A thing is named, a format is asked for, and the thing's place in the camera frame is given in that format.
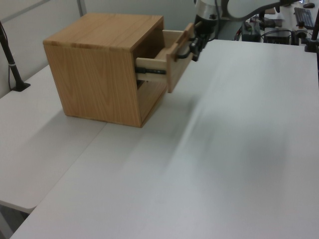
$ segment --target open drawer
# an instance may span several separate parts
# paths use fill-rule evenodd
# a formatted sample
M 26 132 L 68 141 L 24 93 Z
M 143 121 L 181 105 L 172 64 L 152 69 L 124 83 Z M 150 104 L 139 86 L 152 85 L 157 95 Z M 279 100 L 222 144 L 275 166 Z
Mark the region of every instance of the open drawer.
M 143 81 L 162 83 L 167 85 L 169 93 L 173 92 L 192 60 L 188 41 L 193 34 L 192 23 L 184 31 L 153 30 L 134 53 L 136 79 L 140 85 Z

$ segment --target white wall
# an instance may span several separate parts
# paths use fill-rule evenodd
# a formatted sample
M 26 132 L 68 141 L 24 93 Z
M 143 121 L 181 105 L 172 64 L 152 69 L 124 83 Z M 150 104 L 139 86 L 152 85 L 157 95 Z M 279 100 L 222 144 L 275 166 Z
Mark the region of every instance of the white wall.
M 194 22 L 193 0 L 85 0 L 87 12 L 163 15 L 165 28 L 184 30 Z
M 5 4 L 9 1 L 12 0 L 0 0 L 2 12 L 6 12 L 3 9 L 6 9 Z M 23 80 L 28 79 L 48 64 L 43 49 L 43 40 L 79 17 L 77 0 L 51 0 L 3 24 L 11 52 Z M 9 92 L 7 68 L 7 60 L 0 47 L 0 98 Z M 13 87 L 15 82 L 12 74 L 11 78 Z
M 39 2 L 41 0 L 0 0 L 0 19 L 3 20 Z

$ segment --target keyboard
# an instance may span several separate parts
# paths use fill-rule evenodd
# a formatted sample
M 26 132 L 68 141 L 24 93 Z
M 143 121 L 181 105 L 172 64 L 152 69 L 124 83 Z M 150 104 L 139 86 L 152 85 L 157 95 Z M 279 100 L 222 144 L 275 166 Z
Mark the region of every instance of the keyboard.
M 295 15 L 296 15 L 297 24 L 299 24 L 299 22 L 301 21 L 304 21 L 305 29 L 308 29 L 308 30 L 314 29 L 315 23 L 309 9 L 295 7 Z

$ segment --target white table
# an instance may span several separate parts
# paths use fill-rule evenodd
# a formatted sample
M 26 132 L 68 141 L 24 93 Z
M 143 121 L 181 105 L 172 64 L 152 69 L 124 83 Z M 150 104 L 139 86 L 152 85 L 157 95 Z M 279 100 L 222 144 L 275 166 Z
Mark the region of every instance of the white table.
M 315 54 L 213 41 L 144 128 L 107 124 L 12 239 L 317 239 L 318 125 Z
M 0 204 L 30 213 L 105 123 L 65 116 L 48 66 L 27 82 L 0 99 Z

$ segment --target wooden box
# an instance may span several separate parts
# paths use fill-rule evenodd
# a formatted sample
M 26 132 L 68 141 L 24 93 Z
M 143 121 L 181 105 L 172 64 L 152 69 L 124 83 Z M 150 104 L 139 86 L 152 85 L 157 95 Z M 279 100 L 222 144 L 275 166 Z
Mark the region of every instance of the wooden box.
M 193 26 L 166 31 L 163 17 L 89 13 L 44 40 L 67 116 L 142 127 L 172 92 L 192 54 L 177 59 Z M 162 74 L 136 73 L 138 69 Z

